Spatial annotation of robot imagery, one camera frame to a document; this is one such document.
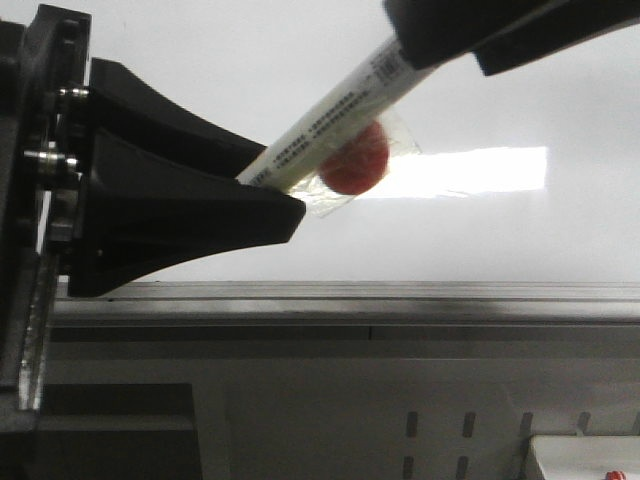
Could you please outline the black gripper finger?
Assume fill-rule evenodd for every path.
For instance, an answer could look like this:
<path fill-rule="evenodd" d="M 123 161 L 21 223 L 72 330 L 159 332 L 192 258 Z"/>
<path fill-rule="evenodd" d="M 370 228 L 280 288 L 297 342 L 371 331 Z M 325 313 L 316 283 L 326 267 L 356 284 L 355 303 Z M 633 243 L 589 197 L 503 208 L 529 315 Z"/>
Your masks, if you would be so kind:
<path fill-rule="evenodd" d="M 87 120 L 73 297 L 100 296 L 201 257 L 285 243 L 305 215 L 300 200 L 239 183 L 260 144 L 182 108 L 120 63 L 92 60 Z"/>
<path fill-rule="evenodd" d="M 639 23 L 637 0 L 406 0 L 384 9 L 414 68 L 471 53 L 486 76 Z"/>

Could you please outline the black gripper body with screws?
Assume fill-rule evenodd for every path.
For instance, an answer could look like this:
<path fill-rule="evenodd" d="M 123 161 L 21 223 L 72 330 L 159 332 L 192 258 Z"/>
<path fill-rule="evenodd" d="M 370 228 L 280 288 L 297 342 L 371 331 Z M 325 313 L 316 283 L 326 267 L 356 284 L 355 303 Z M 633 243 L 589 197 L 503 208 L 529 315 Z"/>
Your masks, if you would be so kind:
<path fill-rule="evenodd" d="M 85 99 L 90 15 L 40 5 L 1 23 L 1 432 L 37 428 L 59 257 L 77 161 L 60 120 Z"/>

